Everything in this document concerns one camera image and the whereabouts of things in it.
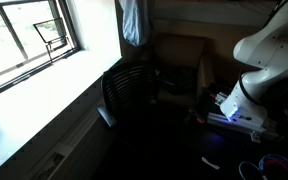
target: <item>window sill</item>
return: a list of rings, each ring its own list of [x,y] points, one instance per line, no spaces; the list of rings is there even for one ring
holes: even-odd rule
[[[80,51],[2,92],[0,166],[119,59]]]

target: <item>black chair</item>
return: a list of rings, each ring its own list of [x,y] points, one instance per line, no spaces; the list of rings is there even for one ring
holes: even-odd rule
[[[163,144],[158,90],[155,68],[146,61],[113,66],[102,77],[105,106],[97,110],[117,138],[143,159],[154,158]]]

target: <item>window frame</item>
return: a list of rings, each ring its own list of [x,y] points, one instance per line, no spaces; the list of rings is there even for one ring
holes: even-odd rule
[[[71,56],[72,54],[76,53],[77,51],[81,50],[81,46],[80,43],[78,43],[77,41],[77,35],[73,26],[73,22],[72,22],[72,18],[71,15],[69,13],[69,9],[67,6],[67,2],[65,0],[60,1],[60,0],[13,0],[13,1],[9,1],[9,2],[0,2],[0,16],[3,19],[6,27],[8,28],[8,30],[10,31],[14,42],[16,43],[17,47],[19,48],[19,50],[21,51],[23,57],[24,57],[24,61],[19,63],[19,64],[14,64],[14,66],[7,68],[3,71],[0,72],[0,76],[4,75],[8,72],[14,71],[26,64],[29,64],[30,62],[33,62],[43,56],[47,57],[47,51],[45,51],[42,54],[39,54],[35,57],[32,58],[28,58],[28,55],[24,49],[24,46],[22,44],[22,42],[20,41],[17,32],[15,31],[15,29],[13,28],[12,23],[10,22],[4,7],[5,6],[9,6],[9,5],[20,5],[20,4],[27,4],[27,3],[36,3],[36,2],[43,2],[43,1],[47,1],[49,3],[51,12],[52,12],[52,16],[53,18],[60,18],[60,13],[59,13],[59,8],[61,9],[62,15],[63,17],[63,21],[65,21],[66,23],[66,28],[67,28],[67,34],[70,34],[71,36],[71,44],[73,46],[73,49],[71,51],[69,51],[68,53],[64,53],[54,59],[49,59],[46,60],[46,62],[33,67],[32,69],[22,73],[19,76],[16,76],[14,78],[11,78],[9,81],[3,83],[2,85],[0,85],[0,93],[11,88],[12,86],[20,83],[21,81],[27,80],[28,78],[30,78],[31,76],[41,72],[42,70],[50,67],[54,62],[56,62],[57,60],[63,59],[63,58],[67,58],[69,56]]]

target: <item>robotic arm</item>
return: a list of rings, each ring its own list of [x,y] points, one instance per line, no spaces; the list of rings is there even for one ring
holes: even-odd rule
[[[234,49],[236,60],[261,68],[243,74],[231,94],[220,104],[230,124],[259,135],[271,127],[265,107],[258,102],[267,88],[288,78],[288,1],[283,1],[270,22],[256,34],[239,41]]]

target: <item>chair back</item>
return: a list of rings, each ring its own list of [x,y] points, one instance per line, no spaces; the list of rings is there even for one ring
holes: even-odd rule
[[[102,77],[106,108],[114,116],[119,116],[130,107],[156,99],[157,85],[155,68],[150,62],[132,61],[115,65]]]

